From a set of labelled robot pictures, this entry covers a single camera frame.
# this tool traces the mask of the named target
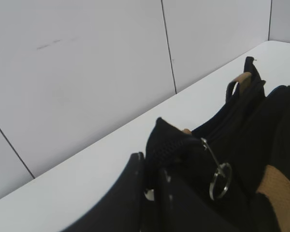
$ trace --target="white wall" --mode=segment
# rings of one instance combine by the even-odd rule
[[[0,198],[30,180],[31,175],[0,133]]]
[[[271,0],[163,2],[179,91],[268,39]]]
[[[273,0],[270,40],[290,43],[290,0]]]
[[[159,0],[0,0],[0,126],[35,176],[172,95]]]

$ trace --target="white surface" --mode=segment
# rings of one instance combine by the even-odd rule
[[[0,126],[40,175],[174,95],[157,0],[0,0]]]
[[[0,200],[0,232],[58,232],[116,181],[130,154],[144,151],[157,117],[194,129],[224,104],[227,84],[254,56],[268,94],[290,85],[290,44],[265,42]]]
[[[290,0],[273,0],[270,40],[290,43]]]
[[[0,133],[0,198],[31,180],[31,175]]]
[[[177,90],[268,39],[271,0],[164,0]]]

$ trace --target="metal clip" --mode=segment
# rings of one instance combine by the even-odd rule
[[[215,161],[216,165],[217,165],[217,169],[215,171],[214,177],[212,182],[210,183],[209,186],[209,196],[210,198],[214,201],[215,197],[214,197],[214,189],[216,186],[216,182],[217,179],[219,177],[219,175],[221,175],[223,178],[227,179],[226,185],[223,188],[223,191],[216,197],[217,199],[222,198],[228,191],[229,187],[230,187],[230,183],[231,183],[231,179],[232,179],[232,167],[229,163],[223,163],[223,164],[219,164],[216,156],[214,155],[213,150],[210,148],[210,146],[207,143],[207,140],[204,138],[201,138],[201,141],[203,143],[203,146],[205,147],[205,150],[209,150],[209,152],[211,153],[213,160]],[[228,175],[226,175],[226,172],[224,172],[224,169],[227,168],[228,169]]]

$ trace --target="panel seam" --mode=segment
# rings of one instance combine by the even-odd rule
[[[269,20],[269,34],[267,36],[267,41],[270,41],[271,21],[272,21],[272,5],[273,5],[273,0],[271,0],[271,10],[270,10],[270,20]]]
[[[168,50],[169,50],[169,57],[170,57],[170,63],[171,63],[171,70],[172,70],[172,77],[173,77],[174,91],[175,91],[175,94],[177,94],[177,88],[176,88],[175,77],[174,77],[174,70],[173,70],[173,63],[172,63],[172,56],[171,56],[171,50],[170,50],[170,44],[169,44],[169,36],[168,36],[168,30],[167,30],[167,27],[166,27],[166,21],[165,21],[165,14],[164,14],[164,5],[163,5],[163,0],[161,0],[161,7],[162,7],[162,15],[163,15],[163,21],[164,21],[164,28],[165,28],[166,42],[167,42],[167,44],[168,44]]]
[[[19,156],[18,152],[15,150],[15,148],[13,147],[13,145],[11,144],[11,142],[5,136],[5,134],[3,133],[3,131],[1,130],[1,128],[0,128],[0,133],[4,137],[4,139],[6,140],[6,142],[9,144],[9,146],[11,147],[11,149],[15,152],[15,154],[17,155],[17,157],[19,158],[19,160],[22,162],[22,164],[25,166],[25,168],[27,169],[27,171],[30,173],[30,175],[32,176],[32,178],[35,179],[34,175],[30,171],[30,169],[28,168],[28,166],[25,164],[25,162],[21,159],[21,157]]]

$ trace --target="silver ring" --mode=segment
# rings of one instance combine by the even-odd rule
[[[227,175],[225,175],[225,177],[224,177],[220,170],[223,170],[225,168],[229,169],[229,171],[228,172],[224,172],[225,174],[227,173]],[[214,177],[213,177],[213,180],[212,180],[211,184],[209,185],[209,196],[210,196],[210,198],[213,201],[215,200],[215,198],[214,198],[214,188],[215,188],[218,176],[222,176],[224,178],[227,178],[227,183],[226,183],[225,187],[223,188],[223,191],[216,197],[217,199],[220,199],[227,193],[227,191],[228,191],[228,189],[230,187],[231,178],[232,178],[232,167],[231,167],[231,165],[229,163],[223,163],[223,164],[220,165],[219,168],[216,169]]]

